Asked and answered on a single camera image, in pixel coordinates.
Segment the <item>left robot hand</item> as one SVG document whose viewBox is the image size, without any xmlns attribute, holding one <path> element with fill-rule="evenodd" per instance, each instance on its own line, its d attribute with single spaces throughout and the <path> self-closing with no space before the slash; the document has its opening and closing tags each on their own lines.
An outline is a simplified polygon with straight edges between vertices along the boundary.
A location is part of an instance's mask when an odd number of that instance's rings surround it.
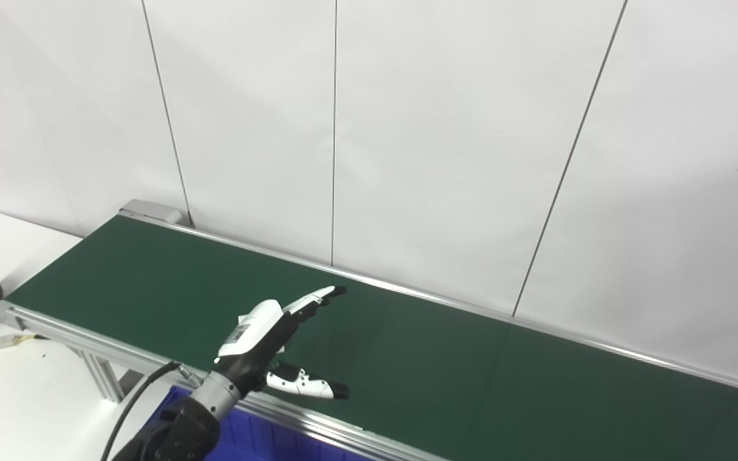
<svg viewBox="0 0 738 461">
<path fill-rule="evenodd" d="M 244 397 L 268 386 L 296 396 L 346 400 L 350 389 L 304 368 L 275 357 L 300 325 L 316 315 L 331 298 L 345 294 L 343 286 L 325 286 L 283 307 L 277 300 L 258 303 L 238 324 L 219 348 L 213 372 L 224 376 Z"/>
</svg>

